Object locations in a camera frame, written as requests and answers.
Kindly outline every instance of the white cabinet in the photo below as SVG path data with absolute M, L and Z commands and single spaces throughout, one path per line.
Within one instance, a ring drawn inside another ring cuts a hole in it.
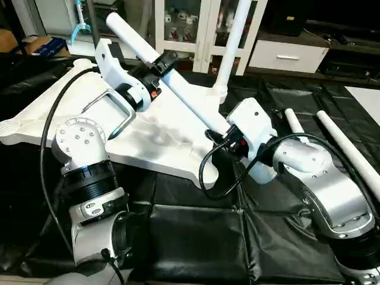
M 155 0 L 156 50 L 175 50 L 193 61 L 193 71 L 207 73 L 226 51 L 238 0 Z M 253 0 L 236 54 L 236 75 L 243 75 L 267 0 Z M 194 23 L 181 19 L 184 13 Z
M 328 48 L 258 40 L 250 67 L 314 73 Z

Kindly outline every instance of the white plastic tube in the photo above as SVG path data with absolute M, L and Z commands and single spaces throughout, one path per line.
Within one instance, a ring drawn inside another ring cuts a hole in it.
M 304 130 L 303 130 L 296 114 L 294 113 L 293 109 L 291 109 L 291 108 L 286 109 L 285 110 L 285 116 L 286 116 L 286 119 L 287 119 L 293 133 L 304 132 Z M 300 137 L 299 139 L 303 143 L 309 142 L 308 138 L 305 138 L 305 137 Z
M 107 17 L 107 26 L 125 42 L 144 62 L 154 62 L 160 55 L 117 13 Z M 171 70 L 162 81 L 174 94 L 210 129 L 225 134 L 230 128 L 225 118 L 211 111 L 203 103 L 204 98 L 176 71 Z
M 228 80 L 231 75 L 232 66 L 235 61 L 235 55 L 239 48 L 239 43 L 242 38 L 251 3 L 252 0 L 240 0 L 239 4 L 237 5 L 232 29 L 226 45 L 226 52 L 223 55 L 218 77 L 214 85 L 214 88 L 217 88 L 221 92 L 225 91 L 227 93 Z
M 333 122 L 333 120 L 326 114 L 325 111 L 319 111 L 317 117 L 321 120 L 322 124 L 326 127 L 327 131 L 331 134 L 335 142 L 343 150 L 345 155 L 349 158 L 352 165 L 360 173 L 361 177 L 367 183 L 368 187 L 372 190 L 377 200 L 380 201 L 380 175 L 369 164 L 359 150 L 353 143 L 346 137 L 340 128 Z

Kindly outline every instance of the white wall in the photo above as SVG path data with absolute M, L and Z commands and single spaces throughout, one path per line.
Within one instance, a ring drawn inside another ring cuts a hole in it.
M 72 33 L 77 23 L 75 0 L 36 0 L 36 5 L 48 34 Z

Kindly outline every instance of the black cable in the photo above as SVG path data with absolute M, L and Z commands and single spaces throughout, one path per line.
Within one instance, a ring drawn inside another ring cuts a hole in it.
M 46 148 L 46 141 L 48 140 L 48 131 L 49 131 L 49 127 L 52 123 L 52 119 L 53 119 L 53 116 L 54 116 L 54 113 L 56 111 L 56 109 L 58 108 L 58 104 L 59 102 L 61 101 L 61 99 L 63 98 L 64 94 L 66 93 L 66 91 L 69 89 L 69 87 L 75 82 L 75 80 L 77 80 L 78 78 L 80 78 L 83 74 L 86 74 L 88 72 L 96 72 L 98 71 L 99 69 L 98 68 L 88 68 L 88 69 L 85 69 L 81 72 L 79 72 L 77 75 L 75 75 L 72 79 L 69 80 L 69 82 L 65 85 L 65 87 L 61 90 L 61 92 L 58 94 L 58 97 L 55 99 L 54 103 L 53 103 L 53 106 L 52 108 L 50 109 L 50 112 L 46 118 L 46 122 L 45 122 L 45 125 L 43 127 L 43 132 L 42 132 L 42 137 L 41 137 L 41 146 L 40 146 L 40 179 L 41 179 L 41 186 L 42 186 L 42 191 L 43 191 L 43 195 L 45 197 L 45 200 L 46 200 L 46 203 L 47 203 L 47 206 L 49 207 L 49 211 L 52 215 L 52 218 L 55 222 L 55 224 L 57 225 L 57 228 L 65 242 L 65 245 L 67 247 L 67 250 L 69 250 L 69 252 L 72 254 L 72 247 L 68 241 L 68 239 L 66 238 L 65 236 L 65 232 L 56 216 L 56 213 L 55 213 L 55 210 L 54 210 L 54 207 L 50 201 L 50 198 L 49 198 L 49 195 L 48 195 L 48 190 L 47 190 L 47 186 L 46 186 L 46 181 L 45 181 L 45 168 L 44 168 L 44 158 L 45 158 L 45 148 Z
M 354 169 L 354 167 L 352 167 L 351 163 L 336 149 L 334 148 L 332 145 L 330 145 L 328 142 L 325 142 L 324 140 L 322 140 L 321 138 L 317 137 L 316 135 L 312 135 L 312 134 L 306 134 L 306 133 L 295 133 L 295 134 L 289 134 L 289 135 L 286 135 L 284 137 L 281 137 L 281 138 L 276 138 L 274 140 L 272 140 L 271 142 L 269 142 L 267 144 L 267 148 L 266 150 L 269 150 L 271 148 L 274 148 L 276 146 L 278 146 L 282 141 L 284 140 L 288 140 L 288 139 L 291 139 L 291 138 L 297 138 L 297 137 L 306 137 L 306 138 L 312 138 L 316 141 L 318 141 L 323 147 L 325 147 L 330 153 L 333 153 L 333 155 L 335 155 L 339 161 L 341 161 L 343 167 L 347 170 L 347 172 L 349 173 L 349 175 L 351 176 L 352 180 L 354 183 L 356 183 L 359 188 L 362 190 L 364 196 L 366 197 L 366 199 L 368 201 L 371 201 L 371 199 L 369 198 L 369 195 L 366 193 L 366 191 L 364 191 L 362 189 L 362 187 L 360 187 L 360 185 L 363 185 L 362 183 L 362 180 L 360 178 L 360 176 L 357 174 L 356 170 Z M 232 190 L 234 190 L 235 187 L 237 187 L 244 179 L 244 177 L 249 173 L 249 171 L 252 169 L 252 167 L 261 159 L 261 156 L 262 156 L 262 153 L 261 154 L 257 154 L 257 156 L 248 164 L 247 168 L 245 169 L 245 171 L 239 176 L 239 178 L 236 180 L 236 182 L 226 191 L 224 191 L 222 194 L 216 196 L 216 197 L 213 197 L 211 196 L 205 185 L 204 185 L 204 181 L 203 181 L 203 171 L 204 171 L 204 168 L 205 168 L 205 165 L 208 161 L 208 159 L 219 149 L 225 147 L 227 145 L 227 141 L 219 144 L 218 146 L 216 146 L 215 148 L 213 148 L 208 154 L 206 154 L 206 156 L 203 158 L 202 162 L 201 162 L 201 165 L 199 167 L 199 172 L 198 172 L 198 176 L 199 176 L 199 184 L 201 185 L 201 190 L 202 192 L 204 193 L 204 195 L 208 198 L 208 199 L 211 199 L 211 200 L 221 200 L 223 198 L 225 198 L 228 194 L 231 193 Z M 375 207 L 372 205 L 372 203 L 370 204 L 371 206 L 371 210 L 375 213 Z
M 102 249 L 100 254 L 102 255 L 103 259 L 113 268 L 114 272 L 119 277 L 121 284 L 124 285 L 125 282 L 124 282 L 123 275 L 121 274 L 120 269 L 115 265 L 116 259 L 110 256 L 110 252 L 107 248 Z

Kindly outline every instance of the white stand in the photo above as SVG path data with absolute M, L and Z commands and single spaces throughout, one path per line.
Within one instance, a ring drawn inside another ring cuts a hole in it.
M 239 48 L 239 43 L 242 38 L 245 22 L 247 20 L 249 7 L 251 7 L 252 0 L 240 0 L 236 8 L 235 19 L 233 20 L 232 29 L 228 37 L 226 53 L 223 55 L 218 77 L 211 89 L 214 96 L 220 98 L 220 104 L 223 104 L 227 97 L 227 84 L 231 75 L 235 55 Z
M 34 102 L 14 118 L 0 122 L 0 142 L 5 145 L 21 142 L 39 145 L 47 114 L 59 92 L 75 74 L 93 66 L 88 59 L 76 60 L 73 69 Z M 109 88 L 100 74 L 90 72 L 80 77 L 58 106 L 47 135 L 47 146 L 50 147 L 60 124 L 79 115 L 85 106 Z M 106 150 L 113 162 L 187 178 L 200 187 L 198 169 L 203 157 L 213 147 L 213 142 L 204 135 L 207 127 L 164 83 L 160 83 L 160 88 L 162 94 L 149 109 L 137 113 L 137 118 L 118 137 L 106 143 Z M 202 98 L 203 106 L 210 113 L 218 112 L 219 100 L 206 96 L 208 88 L 188 84 L 187 89 Z M 217 169 L 207 163 L 204 172 L 206 188 L 213 187 L 217 179 Z

